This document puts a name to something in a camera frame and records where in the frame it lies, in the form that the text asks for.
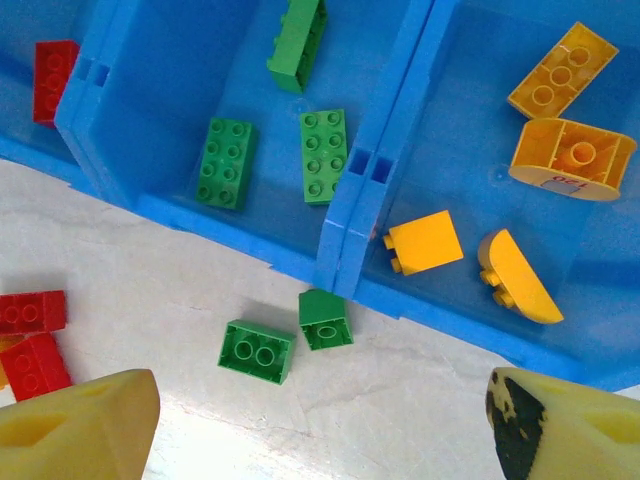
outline red 2x2 brick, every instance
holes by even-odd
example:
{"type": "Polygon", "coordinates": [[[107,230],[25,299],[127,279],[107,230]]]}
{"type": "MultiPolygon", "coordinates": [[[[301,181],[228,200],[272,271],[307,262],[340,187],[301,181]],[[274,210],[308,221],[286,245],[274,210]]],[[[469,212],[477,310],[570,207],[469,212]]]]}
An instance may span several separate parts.
{"type": "Polygon", "coordinates": [[[36,43],[33,121],[54,128],[53,118],[76,63],[79,47],[73,40],[36,43]]]}
{"type": "Polygon", "coordinates": [[[0,352],[0,363],[18,402],[72,385],[50,333],[33,335],[0,352]]]}
{"type": "Polygon", "coordinates": [[[0,295],[0,335],[61,330],[67,323],[62,290],[0,295]]]}

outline toy building block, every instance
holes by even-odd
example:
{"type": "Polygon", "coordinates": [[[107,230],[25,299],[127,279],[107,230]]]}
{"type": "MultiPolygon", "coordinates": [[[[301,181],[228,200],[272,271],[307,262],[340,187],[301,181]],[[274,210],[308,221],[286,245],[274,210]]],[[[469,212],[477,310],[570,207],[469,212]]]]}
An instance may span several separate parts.
{"type": "MultiPolygon", "coordinates": [[[[10,337],[0,337],[0,353],[6,349],[13,347],[15,344],[20,343],[24,337],[22,335],[12,335],[10,337]]],[[[4,373],[4,368],[0,364],[0,390],[9,385],[9,379],[4,373]]]]}
{"type": "Polygon", "coordinates": [[[300,115],[304,201],[310,205],[331,202],[347,163],[344,110],[300,115]]]}
{"type": "Polygon", "coordinates": [[[486,395],[507,480],[632,480],[640,402],[517,368],[496,368],[486,395]]]}
{"type": "Polygon", "coordinates": [[[0,352],[0,363],[18,402],[71,386],[71,377],[50,333],[33,335],[0,352]]]}
{"type": "Polygon", "coordinates": [[[482,240],[478,261],[484,269],[480,278],[496,289],[493,298],[498,305],[513,309],[537,323],[564,320],[506,228],[482,240]]]}
{"type": "Polygon", "coordinates": [[[394,249],[394,272],[413,275],[464,257],[448,210],[389,229],[383,237],[387,250],[394,249]]]}
{"type": "Polygon", "coordinates": [[[213,118],[204,148],[196,200],[242,210],[247,197],[258,131],[247,122],[213,118]]]}
{"type": "Polygon", "coordinates": [[[227,324],[218,365],[282,384],[295,349],[296,336],[244,320],[227,324]]]}
{"type": "Polygon", "coordinates": [[[160,415],[150,370],[0,409],[0,480],[142,478],[160,415]]]}
{"type": "Polygon", "coordinates": [[[347,307],[343,298],[323,290],[298,296],[300,327],[311,350],[353,343],[347,307]]]}
{"type": "Polygon", "coordinates": [[[288,0],[289,10],[280,18],[282,31],[273,40],[275,51],[267,68],[283,90],[302,93],[327,24],[324,0],[288,0]]]}
{"type": "Polygon", "coordinates": [[[64,292],[0,295],[0,335],[61,330],[67,323],[64,292]]]}
{"type": "Polygon", "coordinates": [[[73,40],[36,43],[33,85],[33,121],[54,128],[53,118],[60,103],[79,47],[73,40]]]}
{"type": "Polygon", "coordinates": [[[617,53],[578,22],[509,95],[509,103],[529,118],[557,117],[617,53]]]}
{"type": "Polygon", "coordinates": [[[620,133],[559,118],[524,126],[509,174],[521,182],[574,198],[611,201],[637,148],[620,133]]]}

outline green lego brick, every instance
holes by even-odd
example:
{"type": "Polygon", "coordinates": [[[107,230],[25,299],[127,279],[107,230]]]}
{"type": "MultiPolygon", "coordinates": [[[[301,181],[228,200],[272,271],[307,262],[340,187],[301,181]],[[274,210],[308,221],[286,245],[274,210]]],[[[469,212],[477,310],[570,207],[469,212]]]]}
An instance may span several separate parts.
{"type": "Polygon", "coordinates": [[[351,324],[343,298],[323,290],[298,296],[300,327],[311,350],[353,343],[351,324]]]}
{"type": "Polygon", "coordinates": [[[296,336],[245,320],[227,324],[218,365],[277,383],[291,367],[296,336]]]}
{"type": "Polygon", "coordinates": [[[327,205],[347,163],[344,110],[303,113],[300,130],[304,201],[327,205]]]}
{"type": "Polygon", "coordinates": [[[280,22],[282,31],[273,41],[275,50],[267,68],[280,88],[302,93],[327,25],[324,0],[289,0],[289,10],[280,22]]]}
{"type": "Polygon", "coordinates": [[[214,207],[242,210],[257,143],[258,131],[250,123],[212,118],[196,200],[214,207]]]}

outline blue plastic bin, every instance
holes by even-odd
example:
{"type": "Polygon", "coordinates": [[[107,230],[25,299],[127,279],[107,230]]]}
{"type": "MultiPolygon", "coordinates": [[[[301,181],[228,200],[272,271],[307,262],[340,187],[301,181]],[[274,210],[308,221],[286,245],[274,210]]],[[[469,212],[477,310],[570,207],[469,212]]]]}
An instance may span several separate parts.
{"type": "Polygon", "coordinates": [[[615,390],[640,383],[638,155],[612,203],[508,175],[527,119],[506,98],[578,20],[620,53],[563,117],[639,139],[640,2],[436,0],[372,159],[392,165],[390,174],[364,181],[335,292],[516,365],[615,390]],[[465,258],[408,277],[394,273],[382,235],[444,209],[465,258]],[[500,228],[511,231],[564,322],[539,325],[493,301],[476,252],[500,228]]]}
{"type": "Polygon", "coordinates": [[[373,154],[431,2],[326,4],[311,81],[295,95],[278,89],[266,67],[285,0],[4,2],[0,155],[298,279],[311,282],[316,271],[332,283],[335,265],[316,255],[337,261],[359,190],[341,186],[333,208],[343,223],[321,243],[327,208],[303,202],[298,116],[344,108],[353,151],[373,154]],[[58,133],[31,122],[33,53],[36,41],[66,38],[81,50],[58,107],[58,133]],[[213,116],[252,122],[260,132],[242,212],[194,200],[213,116]]]}

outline white marble floor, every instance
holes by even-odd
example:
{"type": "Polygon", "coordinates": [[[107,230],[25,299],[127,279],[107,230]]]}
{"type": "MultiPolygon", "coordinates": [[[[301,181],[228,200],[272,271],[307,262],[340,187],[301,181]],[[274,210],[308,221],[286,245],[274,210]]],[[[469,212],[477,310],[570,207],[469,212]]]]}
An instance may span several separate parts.
{"type": "Polygon", "coordinates": [[[311,352],[299,337],[271,385],[216,366],[225,325],[296,332],[306,285],[8,162],[0,221],[0,291],[68,292],[58,339],[76,382],[153,370],[162,413],[145,479],[502,478],[484,414],[501,358],[351,305],[355,345],[311,352]]]}

